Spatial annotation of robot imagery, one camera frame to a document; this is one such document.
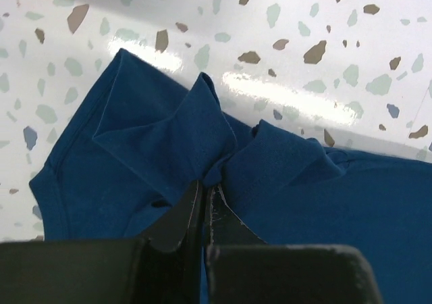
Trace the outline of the blue mickey t-shirt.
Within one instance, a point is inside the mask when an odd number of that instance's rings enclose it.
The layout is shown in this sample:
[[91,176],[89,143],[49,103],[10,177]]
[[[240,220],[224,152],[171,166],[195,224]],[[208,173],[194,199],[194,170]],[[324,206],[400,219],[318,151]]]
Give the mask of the blue mickey t-shirt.
[[48,240],[136,236],[192,181],[271,244],[345,244],[371,263],[386,303],[431,302],[431,165],[321,146],[222,112],[122,49],[30,181]]

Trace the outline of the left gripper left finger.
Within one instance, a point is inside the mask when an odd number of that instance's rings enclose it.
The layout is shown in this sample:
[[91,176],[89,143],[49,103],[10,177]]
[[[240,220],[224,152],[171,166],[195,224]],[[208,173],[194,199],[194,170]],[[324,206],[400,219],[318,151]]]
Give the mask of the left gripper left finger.
[[2,303],[198,303],[203,186],[133,238],[1,245]]

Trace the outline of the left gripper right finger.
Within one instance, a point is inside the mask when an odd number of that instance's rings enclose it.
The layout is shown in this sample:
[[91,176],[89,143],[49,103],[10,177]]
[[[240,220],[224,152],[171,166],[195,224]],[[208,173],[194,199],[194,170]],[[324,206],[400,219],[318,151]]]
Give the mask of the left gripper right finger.
[[205,267],[210,303],[382,303],[372,267],[347,245],[269,245],[207,196]]

